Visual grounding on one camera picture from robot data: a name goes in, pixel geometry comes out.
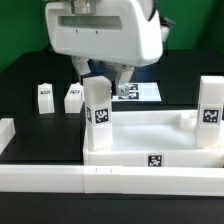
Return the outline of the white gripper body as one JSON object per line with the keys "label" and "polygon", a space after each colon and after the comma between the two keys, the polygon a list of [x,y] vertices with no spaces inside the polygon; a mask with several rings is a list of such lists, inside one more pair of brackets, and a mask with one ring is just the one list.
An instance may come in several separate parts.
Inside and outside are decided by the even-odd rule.
{"label": "white gripper body", "polygon": [[163,53],[154,0],[97,0],[92,15],[76,14],[69,1],[45,8],[50,43],[57,53],[145,66]]}

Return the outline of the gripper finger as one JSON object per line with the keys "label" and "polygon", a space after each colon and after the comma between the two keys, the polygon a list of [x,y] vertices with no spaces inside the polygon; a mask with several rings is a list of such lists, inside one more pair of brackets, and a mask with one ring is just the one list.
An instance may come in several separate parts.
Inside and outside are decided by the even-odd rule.
{"label": "gripper finger", "polygon": [[117,64],[115,66],[117,72],[115,78],[116,95],[126,99],[129,94],[129,81],[134,72],[134,67],[129,65]]}
{"label": "gripper finger", "polygon": [[79,82],[82,82],[82,77],[90,73],[88,65],[89,59],[86,57],[72,56],[72,64],[77,72]]}

